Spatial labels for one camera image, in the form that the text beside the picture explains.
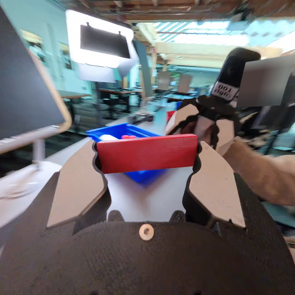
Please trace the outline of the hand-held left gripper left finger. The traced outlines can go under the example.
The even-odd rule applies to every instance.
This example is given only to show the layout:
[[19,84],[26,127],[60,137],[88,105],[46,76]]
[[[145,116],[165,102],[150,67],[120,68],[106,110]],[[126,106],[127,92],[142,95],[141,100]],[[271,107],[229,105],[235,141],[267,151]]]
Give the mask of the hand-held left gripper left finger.
[[47,228],[74,222],[74,229],[84,229],[106,221],[111,196],[108,181],[97,164],[100,161],[93,140],[65,162],[59,172]]

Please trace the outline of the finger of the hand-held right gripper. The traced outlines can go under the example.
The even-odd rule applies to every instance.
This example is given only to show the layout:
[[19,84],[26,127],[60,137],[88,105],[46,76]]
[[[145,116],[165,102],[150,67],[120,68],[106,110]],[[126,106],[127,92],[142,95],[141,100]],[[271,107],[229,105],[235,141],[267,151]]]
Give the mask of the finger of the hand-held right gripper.
[[195,120],[198,114],[199,110],[192,104],[175,111],[167,121],[165,135],[180,135],[182,129],[189,123],[189,118]]
[[222,119],[216,121],[218,127],[218,142],[216,144],[216,152],[223,156],[234,141],[234,122],[232,120]]

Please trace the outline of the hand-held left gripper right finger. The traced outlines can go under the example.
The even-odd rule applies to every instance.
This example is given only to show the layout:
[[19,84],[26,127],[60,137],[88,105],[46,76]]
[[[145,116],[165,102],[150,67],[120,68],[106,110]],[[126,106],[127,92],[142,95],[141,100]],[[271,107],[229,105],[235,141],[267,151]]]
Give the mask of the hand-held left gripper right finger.
[[234,171],[204,141],[198,144],[182,204],[188,222],[209,228],[217,222],[232,223],[237,228],[246,227]]

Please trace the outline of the red wooden block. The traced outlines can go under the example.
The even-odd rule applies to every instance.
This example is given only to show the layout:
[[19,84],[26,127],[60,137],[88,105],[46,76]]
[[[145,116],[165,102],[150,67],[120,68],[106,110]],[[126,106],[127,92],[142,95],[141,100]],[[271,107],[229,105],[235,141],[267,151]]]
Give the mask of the red wooden block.
[[198,138],[193,134],[156,136],[97,143],[104,174],[192,167]]

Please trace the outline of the blue plastic bin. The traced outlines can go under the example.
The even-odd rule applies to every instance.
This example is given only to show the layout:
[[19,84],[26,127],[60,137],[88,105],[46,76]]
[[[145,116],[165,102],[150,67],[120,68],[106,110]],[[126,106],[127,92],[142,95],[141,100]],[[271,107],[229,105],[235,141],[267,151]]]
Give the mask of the blue plastic bin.
[[[118,138],[119,140],[122,140],[121,139],[122,135],[135,135],[137,138],[159,136],[158,134],[147,131],[143,128],[140,128],[138,126],[135,126],[129,123],[123,123],[123,124],[117,124],[113,126],[106,126],[102,128],[87,130],[86,134],[95,142],[100,142],[99,137],[103,134],[112,135]],[[147,186],[151,184],[152,182],[154,182],[159,177],[161,177],[162,175],[164,175],[166,172],[167,172],[167,169],[161,169],[161,170],[126,172],[125,175],[127,175],[134,182],[139,183],[143,186]]]

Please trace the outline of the person's right forearm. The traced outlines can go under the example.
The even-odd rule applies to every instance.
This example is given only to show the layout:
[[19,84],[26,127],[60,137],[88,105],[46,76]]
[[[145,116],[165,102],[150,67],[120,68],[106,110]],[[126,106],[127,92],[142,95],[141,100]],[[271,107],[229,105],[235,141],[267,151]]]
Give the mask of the person's right forearm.
[[295,155],[263,156],[239,137],[226,147],[223,158],[253,193],[272,204],[295,205]]

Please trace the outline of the whiteboard on stand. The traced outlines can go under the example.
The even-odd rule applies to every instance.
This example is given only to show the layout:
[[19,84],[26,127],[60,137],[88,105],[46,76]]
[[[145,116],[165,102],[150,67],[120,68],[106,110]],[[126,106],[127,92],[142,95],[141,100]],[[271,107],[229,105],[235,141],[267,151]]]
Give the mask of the whiteboard on stand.
[[182,73],[179,77],[177,92],[180,94],[188,94],[192,78],[193,76]]
[[168,91],[171,83],[170,71],[159,71],[157,74],[157,89],[160,91]]

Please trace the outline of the white metal panel stand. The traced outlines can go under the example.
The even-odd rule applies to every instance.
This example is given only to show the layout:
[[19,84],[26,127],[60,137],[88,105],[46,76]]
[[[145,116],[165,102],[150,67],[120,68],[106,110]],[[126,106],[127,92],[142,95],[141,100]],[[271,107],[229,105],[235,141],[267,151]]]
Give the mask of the white metal panel stand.
[[17,136],[2,138],[1,154],[33,144],[32,164],[1,178],[1,228],[22,214],[61,165],[45,161],[45,139],[66,131],[51,125]]

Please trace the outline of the wooden office desk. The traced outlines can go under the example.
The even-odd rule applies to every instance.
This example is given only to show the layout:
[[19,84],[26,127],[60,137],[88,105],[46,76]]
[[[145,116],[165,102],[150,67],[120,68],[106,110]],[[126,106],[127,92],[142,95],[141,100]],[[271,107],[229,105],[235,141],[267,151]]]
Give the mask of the wooden office desk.
[[130,96],[139,95],[141,96],[142,90],[139,89],[119,89],[119,88],[96,88],[98,100],[109,107],[109,117],[113,118],[113,114],[120,112],[116,109],[117,105],[123,103],[126,106],[124,113],[130,114]]

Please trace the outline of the grey mesh office chair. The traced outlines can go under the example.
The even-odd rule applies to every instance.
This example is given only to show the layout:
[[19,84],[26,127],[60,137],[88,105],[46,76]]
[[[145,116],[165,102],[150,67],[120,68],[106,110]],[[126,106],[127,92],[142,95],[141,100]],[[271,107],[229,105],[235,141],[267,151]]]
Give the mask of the grey mesh office chair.
[[274,205],[268,202],[262,202],[262,204],[275,222],[286,227],[295,228],[294,206]]

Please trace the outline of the grey light stand pole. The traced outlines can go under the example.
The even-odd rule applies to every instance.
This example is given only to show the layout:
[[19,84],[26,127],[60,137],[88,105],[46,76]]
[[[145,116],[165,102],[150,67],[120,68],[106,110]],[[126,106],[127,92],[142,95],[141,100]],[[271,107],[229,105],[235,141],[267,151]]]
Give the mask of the grey light stand pole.
[[97,128],[101,128],[101,127],[104,127],[104,121],[103,121],[102,114],[101,114],[101,107],[100,107],[101,93],[99,90],[98,83],[91,82],[91,89],[92,89],[93,97],[96,96],[94,108],[95,108]]

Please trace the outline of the white studio light panel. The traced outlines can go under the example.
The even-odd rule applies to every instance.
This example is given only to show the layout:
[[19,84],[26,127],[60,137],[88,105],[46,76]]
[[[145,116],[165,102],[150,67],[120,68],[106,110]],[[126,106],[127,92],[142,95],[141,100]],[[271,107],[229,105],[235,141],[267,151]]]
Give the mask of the white studio light panel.
[[79,66],[79,79],[113,83],[114,70],[123,79],[139,62],[133,44],[134,32],[126,23],[72,9],[66,10],[65,17],[69,54]]

